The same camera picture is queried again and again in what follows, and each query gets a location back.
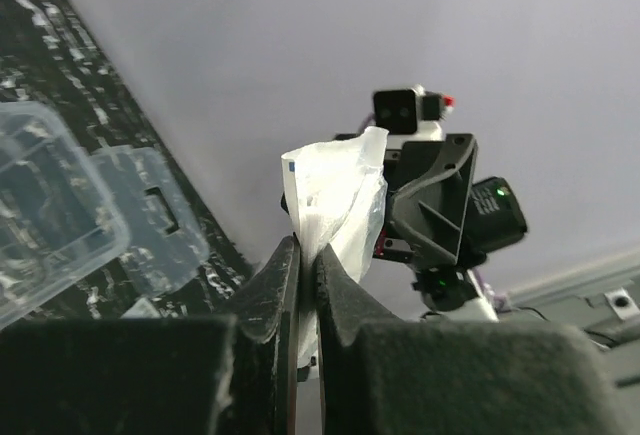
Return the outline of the clear first aid box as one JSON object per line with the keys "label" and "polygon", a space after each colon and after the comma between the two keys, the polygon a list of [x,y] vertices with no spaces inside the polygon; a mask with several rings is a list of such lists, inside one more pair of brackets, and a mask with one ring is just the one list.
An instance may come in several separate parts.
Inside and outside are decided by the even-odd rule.
{"label": "clear first aid box", "polygon": [[121,255],[130,230],[60,116],[1,105],[1,324],[8,326]]}

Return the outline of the white blue packet bag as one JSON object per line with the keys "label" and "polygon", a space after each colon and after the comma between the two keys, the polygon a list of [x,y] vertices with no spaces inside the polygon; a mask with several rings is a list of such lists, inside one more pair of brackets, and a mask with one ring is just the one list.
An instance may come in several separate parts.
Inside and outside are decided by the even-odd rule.
{"label": "white blue packet bag", "polygon": [[368,127],[348,140],[317,142],[281,156],[284,198],[301,247],[298,366],[317,355],[313,265],[327,247],[359,282],[385,218],[383,162],[388,131]]}

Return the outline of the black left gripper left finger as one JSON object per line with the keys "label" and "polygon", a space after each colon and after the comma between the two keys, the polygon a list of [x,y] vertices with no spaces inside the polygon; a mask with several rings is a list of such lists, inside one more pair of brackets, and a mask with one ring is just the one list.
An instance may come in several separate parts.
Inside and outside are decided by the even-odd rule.
{"label": "black left gripper left finger", "polygon": [[300,247],[216,313],[45,320],[1,334],[5,434],[291,434]]}

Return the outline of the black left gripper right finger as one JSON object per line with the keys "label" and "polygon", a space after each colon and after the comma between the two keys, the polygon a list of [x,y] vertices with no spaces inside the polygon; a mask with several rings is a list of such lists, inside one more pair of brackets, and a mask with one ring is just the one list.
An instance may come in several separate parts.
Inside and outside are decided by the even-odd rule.
{"label": "black left gripper right finger", "polygon": [[591,341],[549,322],[408,322],[318,256],[327,434],[616,434]]}

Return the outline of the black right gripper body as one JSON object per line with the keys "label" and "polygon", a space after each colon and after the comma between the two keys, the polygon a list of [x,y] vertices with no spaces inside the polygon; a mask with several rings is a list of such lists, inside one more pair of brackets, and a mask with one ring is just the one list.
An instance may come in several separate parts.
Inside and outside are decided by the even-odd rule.
{"label": "black right gripper body", "polygon": [[388,141],[386,214],[373,256],[413,265],[481,265],[522,241],[524,213],[506,179],[474,179],[470,133]]}

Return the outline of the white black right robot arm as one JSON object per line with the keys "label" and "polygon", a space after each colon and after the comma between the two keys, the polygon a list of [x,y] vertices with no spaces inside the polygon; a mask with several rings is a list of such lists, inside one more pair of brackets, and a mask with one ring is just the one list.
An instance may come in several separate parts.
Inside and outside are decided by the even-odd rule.
{"label": "white black right robot arm", "polygon": [[373,255],[407,265],[429,314],[452,320],[498,316],[476,270],[521,242],[528,225],[503,177],[475,180],[478,143],[469,133],[389,137],[384,224]]}

